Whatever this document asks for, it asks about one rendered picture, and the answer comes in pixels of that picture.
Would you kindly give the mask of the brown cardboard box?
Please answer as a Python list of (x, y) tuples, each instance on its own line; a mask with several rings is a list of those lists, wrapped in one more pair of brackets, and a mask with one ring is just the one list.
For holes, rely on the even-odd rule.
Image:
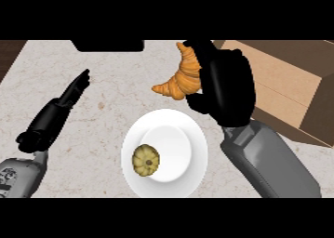
[(334, 44), (325, 40), (216, 40), (253, 71), (253, 118), (291, 140), (334, 146)]

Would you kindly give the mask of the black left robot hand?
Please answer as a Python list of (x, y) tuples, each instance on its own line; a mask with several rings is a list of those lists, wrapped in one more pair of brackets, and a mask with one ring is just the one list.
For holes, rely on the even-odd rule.
[(89, 70), (70, 83), (59, 98), (54, 98), (34, 116), (28, 129), (17, 137), (21, 152), (43, 152), (58, 138), (70, 116), (70, 110), (89, 86)]

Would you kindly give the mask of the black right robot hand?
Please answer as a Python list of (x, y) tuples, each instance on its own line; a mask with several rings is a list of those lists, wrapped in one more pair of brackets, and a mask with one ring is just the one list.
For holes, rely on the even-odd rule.
[(188, 107), (222, 127), (246, 126), (256, 104), (248, 60), (240, 49), (217, 49), (210, 40), (186, 40), (201, 65), (203, 93), (186, 95)]

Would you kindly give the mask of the golden croissant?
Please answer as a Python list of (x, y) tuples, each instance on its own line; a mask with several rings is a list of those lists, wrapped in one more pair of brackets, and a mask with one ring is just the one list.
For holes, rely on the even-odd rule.
[(182, 56), (178, 71), (163, 84), (151, 87), (151, 90), (175, 100), (182, 100), (186, 95), (197, 93), (201, 89), (201, 65), (194, 49), (181, 42), (176, 43), (176, 46)]

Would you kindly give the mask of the white plate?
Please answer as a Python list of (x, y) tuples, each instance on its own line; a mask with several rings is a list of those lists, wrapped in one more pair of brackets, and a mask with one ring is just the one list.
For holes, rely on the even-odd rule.
[[(135, 149), (150, 145), (160, 154), (157, 171), (141, 177), (133, 171)], [(188, 197), (207, 172), (207, 139), (192, 118), (172, 109), (147, 113), (132, 125), (121, 147), (123, 174), (141, 197)]]

